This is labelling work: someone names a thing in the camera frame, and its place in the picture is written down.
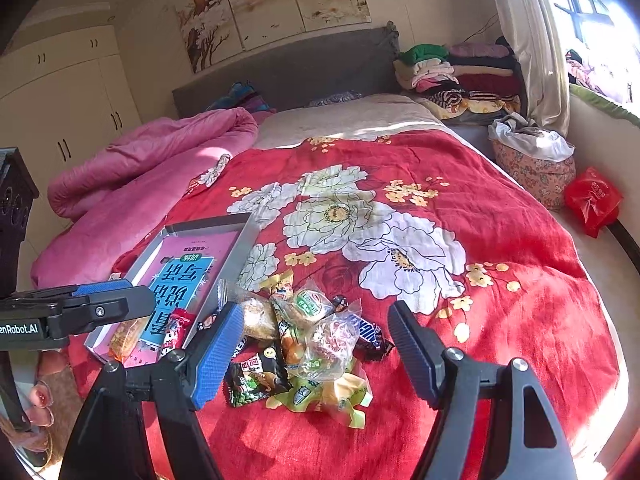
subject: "box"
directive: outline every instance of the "box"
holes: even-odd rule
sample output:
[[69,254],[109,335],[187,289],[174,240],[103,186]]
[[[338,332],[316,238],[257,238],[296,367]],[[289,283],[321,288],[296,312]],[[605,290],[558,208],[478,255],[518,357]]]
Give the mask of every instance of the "box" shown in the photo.
[[[124,276],[133,285],[151,285],[157,299],[156,309],[124,366],[141,366],[158,360],[164,339],[163,325],[174,308],[186,308],[196,314],[183,345],[186,346],[198,323],[218,309],[219,281],[235,283],[238,280],[259,232],[249,213],[164,227]],[[198,276],[203,272],[206,278],[200,280]],[[102,362],[113,359],[109,343],[118,325],[99,327],[84,342],[89,352]]]

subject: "metal bolt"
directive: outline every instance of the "metal bolt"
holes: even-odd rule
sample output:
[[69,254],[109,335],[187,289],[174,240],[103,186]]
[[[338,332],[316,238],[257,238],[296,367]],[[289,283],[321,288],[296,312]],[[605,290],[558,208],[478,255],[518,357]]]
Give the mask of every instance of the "metal bolt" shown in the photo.
[[109,361],[107,364],[104,365],[104,370],[107,371],[108,373],[111,373],[116,371],[119,366],[120,366],[119,362]]
[[166,358],[169,359],[169,361],[171,361],[172,363],[179,363],[180,361],[182,361],[185,357],[185,353],[184,350],[181,349],[177,349],[177,350],[171,350]]
[[465,353],[460,348],[451,347],[447,348],[447,356],[453,361],[462,361]]
[[529,364],[524,359],[517,357],[513,360],[513,367],[521,372],[526,372],[529,369]]

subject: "white flower print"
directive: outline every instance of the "white flower print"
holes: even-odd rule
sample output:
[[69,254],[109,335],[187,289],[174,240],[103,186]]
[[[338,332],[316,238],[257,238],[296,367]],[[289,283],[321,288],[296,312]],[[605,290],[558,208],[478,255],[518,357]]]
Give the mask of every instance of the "white flower print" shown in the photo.
[[373,191],[348,189],[340,193],[312,197],[296,205],[284,217],[282,233],[292,249],[309,247],[313,254],[327,254],[359,240],[364,233],[386,229],[385,221],[394,212],[388,205],[372,202]]
[[260,229],[270,225],[280,214],[280,210],[289,205],[298,196],[298,184],[274,182],[242,197],[226,208],[228,213],[253,213]]
[[464,272],[466,254],[453,232],[409,213],[395,212],[386,225],[382,236],[351,240],[342,249],[352,262],[370,262],[360,273],[362,288],[379,300],[397,296],[423,314],[431,314],[441,296],[462,295],[465,287],[452,275]]
[[366,171],[360,171],[359,166],[351,166],[343,170],[341,164],[324,168],[324,170],[311,171],[304,173],[298,181],[300,194],[321,196],[344,190],[357,190],[355,183],[365,180],[367,175]]
[[260,283],[271,276],[280,260],[273,256],[276,244],[255,244],[238,277],[238,286],[251,292],[260,291]]
[[220,160],[213,168],[209,168],[205,173],[200,175],[198,184],[204,184],[207,187],[211,187],[212,184],[218,179],[222,170],[225,169],[226,164],[231,160],[228,155],[222,155]]

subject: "red plastic bag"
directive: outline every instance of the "red plastic bag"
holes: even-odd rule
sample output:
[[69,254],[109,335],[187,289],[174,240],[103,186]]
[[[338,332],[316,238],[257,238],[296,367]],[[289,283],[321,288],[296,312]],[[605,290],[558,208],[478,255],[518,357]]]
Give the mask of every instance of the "red plastic bag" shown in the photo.
[[582,220],[584,232],[598,237],[601,227],[618,218],[622,195],[595,168],[587,168],[564,190],[564,202]]

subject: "gray headboard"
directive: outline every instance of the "gray headboard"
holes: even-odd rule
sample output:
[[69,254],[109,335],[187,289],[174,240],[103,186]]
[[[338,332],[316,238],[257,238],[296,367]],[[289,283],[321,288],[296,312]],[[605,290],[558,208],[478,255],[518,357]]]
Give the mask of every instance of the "gray headboard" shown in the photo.
[[278,111],[301,108],[338,92],[398,93],[392,61],[398,31],[365,28],[295,41],[259,52],[174,90],[180,118],[199,114],[236,81],[250,81]]

